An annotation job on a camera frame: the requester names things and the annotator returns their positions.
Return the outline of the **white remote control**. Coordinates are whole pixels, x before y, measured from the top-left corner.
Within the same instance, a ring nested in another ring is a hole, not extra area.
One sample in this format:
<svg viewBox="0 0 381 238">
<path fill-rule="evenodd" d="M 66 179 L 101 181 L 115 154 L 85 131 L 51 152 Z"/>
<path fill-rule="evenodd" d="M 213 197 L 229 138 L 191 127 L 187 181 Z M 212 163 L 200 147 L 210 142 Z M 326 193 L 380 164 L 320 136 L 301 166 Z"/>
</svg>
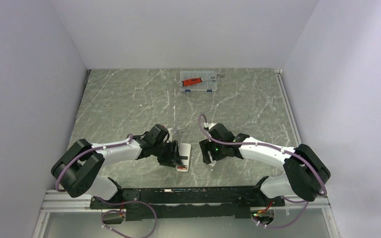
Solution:
<svg viewBox="0 0 381 238">
<path fill-rule="evenodd" d="M 189 170 L 190 163 L 191 163 L 191 145 L 188 143 L 180 143 L 179 152 L 180 152 L 181 160 L 183 162 L 182 166 L 186 166 Z"/>
</svg>

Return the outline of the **white battery cover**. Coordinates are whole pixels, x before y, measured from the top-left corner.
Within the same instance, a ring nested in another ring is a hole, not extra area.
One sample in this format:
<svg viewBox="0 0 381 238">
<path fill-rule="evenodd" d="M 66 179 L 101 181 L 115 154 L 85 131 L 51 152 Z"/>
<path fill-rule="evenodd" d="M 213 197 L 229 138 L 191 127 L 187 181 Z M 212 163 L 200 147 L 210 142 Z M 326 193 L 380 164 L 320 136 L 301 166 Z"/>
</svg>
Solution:
<svg viewBox="0 0 381 238">
<path fill-rule="evenodd" d="M 212 167 L 214 167 L 215 164 L 216 164 L 216 162 L 217 162 L 217 161 L 215 161 L 215 160 L 214 160 L 214 161 L 211 161 L 211 163 L 209 163 L 209 165 L 212 166 Z"/>
</svg>

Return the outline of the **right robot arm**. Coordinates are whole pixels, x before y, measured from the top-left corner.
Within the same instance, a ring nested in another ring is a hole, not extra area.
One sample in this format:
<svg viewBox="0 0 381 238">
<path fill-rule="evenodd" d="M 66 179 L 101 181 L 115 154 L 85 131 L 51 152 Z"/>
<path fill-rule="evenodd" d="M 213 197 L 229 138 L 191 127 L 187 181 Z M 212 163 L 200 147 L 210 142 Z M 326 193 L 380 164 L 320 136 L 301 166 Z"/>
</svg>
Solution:
<svg viewBox="0 0 381 238">
<path fill-rule="evenodd" d="M 253 193 L 256 204 L 265 206 L 272 199 L 287 195 L 313 202 L 327 194 L 325 184 L 331 172 L 310 146 L 278 146 L 248 134 L 234 135 L 221 123 L 203 123 L 199 128 L 206 136 L 199 143 L 205 164 L 235 157 L 260 161 L 283 171 L 280 176 L 265 176 L 256 184 Z"/>
</svg>

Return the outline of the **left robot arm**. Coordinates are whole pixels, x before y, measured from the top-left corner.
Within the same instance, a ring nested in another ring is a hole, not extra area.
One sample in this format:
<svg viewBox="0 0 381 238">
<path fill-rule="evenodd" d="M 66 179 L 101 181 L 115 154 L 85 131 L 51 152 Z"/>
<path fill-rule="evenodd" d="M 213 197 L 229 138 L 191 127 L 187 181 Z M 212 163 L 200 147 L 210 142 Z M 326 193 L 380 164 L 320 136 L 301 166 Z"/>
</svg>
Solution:
<svg viewBox="0 0 381 238">
<path fill-rule="evenodd" d="M 190 148 L 189 144 L 172 140 L 166 127 L 155 124 L 141 135 L 130 133 L 117 142 L 79 139 L 53 165 L 51 174 L 56 179 L 56 191 L 67 192 L 72 198 L 90 194 L 103 199 L 108 207 L 117 208 L 123 201 L 123 188 L 114 179 L 99 175 L 103 167 L 151 156 L 162 166 L 183 167 L 186 153 L 182 150 Z"/>
</svg>

